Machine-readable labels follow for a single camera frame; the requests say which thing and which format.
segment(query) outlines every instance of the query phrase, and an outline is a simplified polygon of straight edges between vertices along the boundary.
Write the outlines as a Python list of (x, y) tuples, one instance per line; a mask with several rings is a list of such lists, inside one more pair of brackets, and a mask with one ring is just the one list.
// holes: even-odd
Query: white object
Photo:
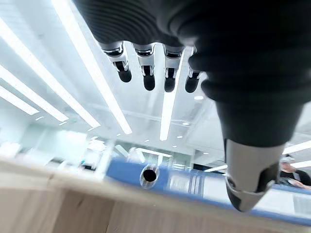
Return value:
[(194, 99), (195, 99), (195, 100), (203, 100), (204, 97), (203, 97), (203, 96), (195, 96)]

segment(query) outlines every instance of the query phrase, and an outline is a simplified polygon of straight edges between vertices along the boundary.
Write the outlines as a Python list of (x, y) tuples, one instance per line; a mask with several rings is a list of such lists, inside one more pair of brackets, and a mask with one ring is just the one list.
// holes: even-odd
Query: robotic hand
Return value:
[[(131, 79), (122, 41), (164, 45), (165, 90), (173, 91), (183, 46), (193, 46), (187, 83), (215, 100), (227, 192), (250, 210), (278, 178), (278, 162), (304, 103), (311, 100), (311, 3), (230, 0), (73, 0), (121, 79)], [(144, 79), (153, 63), (143, 61)]]
[(120, 79), (125, 83), (131, 81), (132, 73), (128, 64), (127, 52), (123, 46), (123, 42), (115, 42), (107, 45), (101, 43), (100, 45), (104, 53), (117, 69)]
[(165, 69), (164, 90), (166, 92), (172, 92), (175, 88), (176, 73), (184, 47), (171, 47), (167, 45), (164, 45), (163, 47)]
[(141, 68), (141, 73), (144, 77), (144, 86), (146, 90), (152, 91), (155, 88), (155, 53), (154, 45), (145, 46), (135, 45), (134, 48), (137, 54), (138, 62)]
[[(192, 49), (192, 55), (196, 52), (196, 49), (193, 48)], [(198, 70), (193, 70), (191, 67), (189, 67), (189, 73), (188, 73), (188, 77), (186, 80), (186, 85), (185, 85), (185, 90), (188, 93), (193, 93), (196, 88), (198, 87), (198, 83), (199, 83), (199, 75), (200, 75), (200, 71)]]

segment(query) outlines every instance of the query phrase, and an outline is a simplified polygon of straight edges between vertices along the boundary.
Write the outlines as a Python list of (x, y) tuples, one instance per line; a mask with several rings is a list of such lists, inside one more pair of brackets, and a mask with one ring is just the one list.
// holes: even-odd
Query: recessed ceiling light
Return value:
[(40, 119), (42, 119), (43, 118), (43, 116), (41, 116), (41, 117), (38, 117), (36, 120), (40, 120)]
[(18, 54), (21, 59), (77, 114), (79, 114), (91, 127), (100, 124), (85, 110), (84, 107), (57, 81), (57, 79), (41, 64), (33, 53), (20, 41), (6, 23), (0, 18), (0, 36)]
[(175, 96), (178, 89), (178, 81), (180, 76), (181, 67), (184, 61), (185, 53), (181, 55), (180, 63), (175, 78), (175, 88), (172, 92), (164, 92), (163, 106), (162, 106), (162, 117), (161, 117), (161, 129), (160, 129), (160, 140), (165, 141), (169, 135), (171, 118), (174, 108)]
[(36, 92), (26, 86), (23, 82), (21, 82), (17, 77), (15, 77), (10, 71), (0, 65), (0, 78), (5, 80), (8, 84), (14, 87), (21, 94), (26, 96), (44, 111), (49, 113), (52, 117), (56, 118), (59, 121), (68, 120), (68, 117), (46, 102), (45, 99), (40, 97)]
[(17, 96), (13, 95), (8, 90), (4, 89), (2, 86), (0, 86), (0, 97), (4, 98), (9, 103), (13, 104), (15, 107), (19, 108), (20, 110), (23, 110), (25, 113), (29, 115), (33, 115), (38, 113), (39, 111), (27, 104), (26, 102), (22, 101)]
[(67, 122), (66, 122), (66, 121), (64, 121), (64, 122), (60, 123), (59, 125), (65, 125), (65, 124), (67, 124)]
[(83, 35), (81, 28), (75, 19), (75, 16), (68, 5), (67, 1), (63, 0), (52, 0), (52, 4), (62, 21), (64, 28), (66, 29), (73, 45), (79, 53), (86, 69), (88, 70), (91, 78), (96, 84), (99, 92), (107, 103), (110, 111), (116, 118), (117, 122), (121, 126), (125, 134), (131, 134), (132, 130), (127, 123), (121, 108), (116, 101), (109, 85), (103, 76), (101, 69), (92, 53), (92, 50), (88, 46), (85, 36)]
[(195, 99), (195, 100), (203, 100), (204, 97), (203, 97), (203, 96), (195, 96), (194, 99)]

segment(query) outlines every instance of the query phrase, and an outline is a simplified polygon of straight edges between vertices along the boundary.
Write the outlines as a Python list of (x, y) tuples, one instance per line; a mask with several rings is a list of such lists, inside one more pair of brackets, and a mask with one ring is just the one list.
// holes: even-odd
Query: ceiling light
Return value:
[(51, 75), (30, 50), (18, 39), (11, 29), (0, 18), (0, 35), (5, 42), (18, 54), (23, 61), (74, 111), (77, 112), (91, 127), (100, 124), (88, 113), (79, 102)]
[(129, 153), (121, 146), (121, 145), (116, 145), (115, 149), (117, 149), (121, 154), (123, 154), (126, 158), (129, 157)]
[(180, 77), (181, 67), (184, 61), (185, 53), (181, 55), (179, 67), (175, 78), (175, 88), (172, 92), (164, 92), (162, 117), (161, 117), (161, 129), (160, 129), (160, 140), (165, 141), (169, 135), (171, 118), (174, 108), (175, 96), (178, 89), (178, 81)]
[(203, 96), (195, 96), (194, 99), (195, 99), (195, 100), (203, 100), (204, 97), (203, 97)]
[(43, 118), (43, 116), (41, 116), (41, 117), (38, 117), (36, 120), (40, 120), (40, 119), (42, 119)]
[(303, 142), (303, 143), (299, 143), (297, 145), (291, 146), (291, 147), (287, 147), (283, 154), (290, 154), (290, 153), (294, 153), (300, 150), (306, 150), (311, 148), (311, 140), (307, 141), (307, 142)]
[(161, 152), (157, 152), (157, 151), (153, 151), (153, 150), (147, 150), (144, 148), (137, 148), (136, 150), (141, 151), (141, 152), (145, 152), (145, 153), (149, 153), (149, 154), (161, 155), (164, 157), (172, 157), (170, 154), (165, 154), (165, 153), (161, 153)]
[(65, 125), (65, 124), (67, 124), (67, 122), (66, 122), (66, 121), (64, 121), (64, 122), (60, 123), (60, 124), (59, 124), (59, 126), (61, 126), (61, 125)]
[(40, 97), (36, 92), (34, 92), (24, 83), (22, 83), (10, 71), (8, 71), (6, 68), (4, 68), (1, 65), (0, 65), (0, 78), (5, 80), (8, 84), (14, 87), (17, 91), (19, 91), (21, 94), (26, 96), (28, 99), (30, 99), (32, 102), (34, 102), (36, 105), (38, 105), (40, 108), (42, 108), (44, 111), (52, 115), (57, 120), (59, 121), (68, 120), (67, 116), (65, 116), (64, 114), (59, 112), (56, 108), (54, 108), (52, 105), (50, 105), (48, 102), (46, 102), (45, 99)]
[(78, 51), (84, 65), (107, 103), (110, 111), (116, 118), (124, 133), (132, 133), (129, 124), (127, 123), (114, 95), (112, 94), (109, 85), (96, 62), (96, 59), (87, 44), (79, 24), (76, 21), (70, 6), (68, 5), (68, 1), (52, 0), (52, 3), (72, 43)]
[(136, 154), (138, 155), (138, 157), (139, 157), (139, 159), (140, 159), (140, 161), (142, 162), (142, 163), (144, 163), (145, 161), (146, 161), (146, 159), (145, 159), (145, 156), (143, 155), (143, 153), (141, 152), (141, 151), (136, 151)]
[(311, 166), (311, 160), (291, 164), (295, 168)]
[(19, 108), (20, 110), (23, 110), (25, 113), (29, 115), (33, 115), (38, 113), (39, 111), (27, 104), (26, 102), (22, 101), (17, 96), (13, 95), (11, 92), (4, 89), (2, 86), (0, 86), (0, 97), (8, 101), (9, 103), (13, 104), (15, 107)]
[(222, 166), (217, 166), (217, 167), (213, 167), (210, 169), (205, 170), (206, 172), (210, 172), (210, 171), (218, 171), (218, 170), (223, 170), (226, 169), (228, 167), (228, 165), (222, 165)]

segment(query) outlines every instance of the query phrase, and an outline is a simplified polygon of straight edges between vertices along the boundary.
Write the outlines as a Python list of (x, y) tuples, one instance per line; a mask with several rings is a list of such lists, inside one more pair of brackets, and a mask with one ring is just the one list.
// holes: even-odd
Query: white wall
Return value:
[(71, 163), (82, 160), (88, 141), (85, 133), (59, 130), (42, 125), (30, 125), (21, 144), (25, 148), (34, 148), (40, 152), (53, 154)]
[(18, 143), (30, 124), (30, 116), (0, 98), (0, 143)]

